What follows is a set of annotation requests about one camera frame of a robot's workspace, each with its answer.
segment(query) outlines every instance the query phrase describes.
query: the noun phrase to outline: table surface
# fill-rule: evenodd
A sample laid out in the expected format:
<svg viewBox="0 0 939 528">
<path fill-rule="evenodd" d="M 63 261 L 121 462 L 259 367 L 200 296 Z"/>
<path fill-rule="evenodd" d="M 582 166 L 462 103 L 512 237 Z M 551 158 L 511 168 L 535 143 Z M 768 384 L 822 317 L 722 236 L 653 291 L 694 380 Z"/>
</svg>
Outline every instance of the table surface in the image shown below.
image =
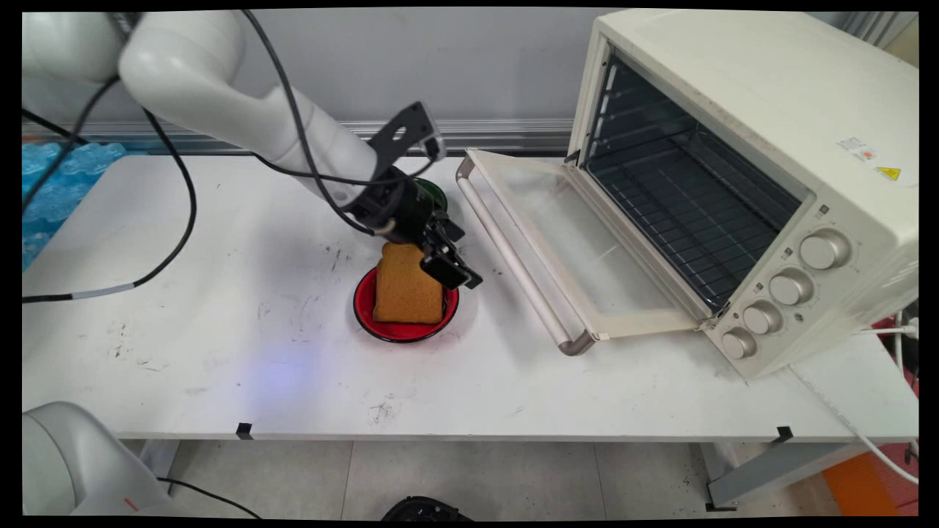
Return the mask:
<svg viewBox="0 0 939 528">
<path fill-rule="evenodd" d="M 783 426 L 797 442 L 853 438 L 788 369 L 744 381 L 701 334 L 561 355 L 457 189 L 461 158 L 425 177 L 449 197 L 467 232 L 457 246 L 484 282 L 461 288 L 443 332 L 407 345 L 375 339 L 352 313 L 383 240 L 349 229 L 254 158 L 185 161 L 199 209 L 176 261 L 132 291 L 23 307 L 24 411 L 72 401 L 127 439 L 233 439 L 239 423 L 257 439 L 768 442 Z M 23 294 L 135 280 L 175 246 L 188 213 L 171 158 L 121 159 L 23 274 Z M 572 313 L 559 315 L 576 329 Z M 852 336 L 800 369 L 874 440 L 918 435 L 916 399 L 876 337 Z"/>
</svg>

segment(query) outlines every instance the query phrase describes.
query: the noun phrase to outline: sticker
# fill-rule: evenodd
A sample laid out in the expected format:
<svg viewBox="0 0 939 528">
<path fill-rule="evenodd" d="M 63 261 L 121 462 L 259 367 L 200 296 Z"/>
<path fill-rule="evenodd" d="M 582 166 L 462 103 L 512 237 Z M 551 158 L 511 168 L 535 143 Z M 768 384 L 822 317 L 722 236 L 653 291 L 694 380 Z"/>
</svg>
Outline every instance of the sticker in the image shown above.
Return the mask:
<svg viewBox="0 0 939 528">
<path fill-rule="evenodd" d="M 844 141 L 838 141 L 838 146 L 844 148 L 852 156 L 863 162 L 877 158 L 877 151 L 856 137 L 849 137 Z"/>
<path fill-rule="evenodd" d="M 900 169 L 891 167 L 877 167 L 877 171 L 894 181 L 897 181 L 897 179 L 900 177 Z"/>
</svg>

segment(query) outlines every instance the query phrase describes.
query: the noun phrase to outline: black tape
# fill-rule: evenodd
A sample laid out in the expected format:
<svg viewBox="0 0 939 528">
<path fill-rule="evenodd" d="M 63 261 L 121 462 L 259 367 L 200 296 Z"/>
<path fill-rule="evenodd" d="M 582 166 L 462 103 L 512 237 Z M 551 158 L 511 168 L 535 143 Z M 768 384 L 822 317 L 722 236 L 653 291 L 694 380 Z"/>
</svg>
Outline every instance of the black tape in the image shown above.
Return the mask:
<svg viewBox="0 0 939 528">
<path fill-rule="evenodd" d="M 715 508 L 712 503 L 704 503 L 704 511 L 737 511 L 735 507 L 720 507 Z"/>
<path fill-rule="evenodd" d="M 793 430 L 789 427 L 777 427 L 776 430 L 779 431 L 779 438 L 770 443 L 783 443 L 793 437 Z"/>
<path fill-rule="evenodd" d="M 239 423 L 238 430 L 235 431 L 235 434 L 237 434 L 241 440 L 254 440 L 251 438 L 251 424 Z"/>
</svg>

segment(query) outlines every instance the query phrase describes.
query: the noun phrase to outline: blue bubble wrap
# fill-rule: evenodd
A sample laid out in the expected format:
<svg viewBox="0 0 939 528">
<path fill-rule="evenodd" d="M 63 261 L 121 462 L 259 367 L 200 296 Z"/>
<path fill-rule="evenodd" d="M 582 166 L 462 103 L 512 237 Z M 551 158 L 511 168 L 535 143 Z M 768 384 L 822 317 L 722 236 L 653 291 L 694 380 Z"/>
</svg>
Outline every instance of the blue bubble wrap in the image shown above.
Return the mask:
<svg viewBox="0 0 939 528">
<path fill-rule="evenodd" d="M 23 145 L 23 198 L 62 151 L 57 143 Z M 33 262 L 111 163 L 129 154 L 119 143 L 74 149 L 39 189 L 23 215 L 23 271 Z"/>
</svg>

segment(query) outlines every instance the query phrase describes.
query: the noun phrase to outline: white cable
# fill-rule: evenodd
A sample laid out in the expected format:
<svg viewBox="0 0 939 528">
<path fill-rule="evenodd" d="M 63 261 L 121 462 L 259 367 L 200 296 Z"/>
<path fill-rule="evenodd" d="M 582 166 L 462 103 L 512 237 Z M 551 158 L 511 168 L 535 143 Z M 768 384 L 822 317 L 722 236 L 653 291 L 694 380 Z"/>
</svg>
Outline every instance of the white cable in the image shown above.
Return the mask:
<svg viewBox="0 0 939 528">
<path fill-rule="evenodd" d="M 903 311 L 897 312 L 897 315 L 893 318 L 893 326 L 895 328 L 901 328 L 903 326 Z M 906 381 L 906 376 L 903 374 L 903 334 L 894 334 L 893 335 L 893 350 L 897 353 L 897 368 L 900 370 L 900 377 Z"/>
<path fill-rule="evenodd" d="M 901 326 L 899 328 L 867 328 L 864 330 L 858 330 L 854 335 L 865 335 L 865 334 L 915 334 L 916 327 L 913 325 Z"/>
<path fill-rule="evenodd" d="M 810 391 L 815 393 L 815 396 L 817 396 L 822 401 L 822 403 L 824 403 L 825 406 L 827 406 L 828 409 L 831 412 L 833 412 L 841 420 L 841 422 L 847 428 L 849 428 L 851 432 L 854 433 L 854 435 L 858 439 L 860 439 L 861 442 L 863 442 L 868 447 L 868 449 L 871 451 L 871 453 L 874 454 L 874 456 L 879 458 L 884 464 L 887 465 L 888 468 L 893 470 L 894 473 L 898 474 L 904 479 L 919 486 L 918 478 L 912 476 L 911 474 L 908 474 L 903 469 L 901 469 L 900 466 L 893 463 L 893 460 L 891 460 L 890 458 L 887 458 L 886 455 L 880 449 L 878 449 L 876 445 L 874 445 L 870 440 L 868 440 L 868 437 L 864 436 L 863 434 L 861 434 L 860 431 L 857 430 L 857 427 L 855 427 L 854 424 L 852 424 L 851 421 L 848 420 L 848 418 L 844 416 L 844 414 L 841 414 L 841 411 L 839 411 L 838 408 L 835 407 L 835 405 L 824 395 L 824 393 L 822 393 L 822 391 L 820 391 L 811 381 L 809 381 L 808 378 L 803 376 L 802 372 L 800 372 L 799 369 L 796 368 L 795 365 L 789 365 L 789 369 L 793 372 L 793 374 L 795 374 L 795 376 L 799 380 L 802 380 L 802 382 L 809 388 Z"/>
</svg>

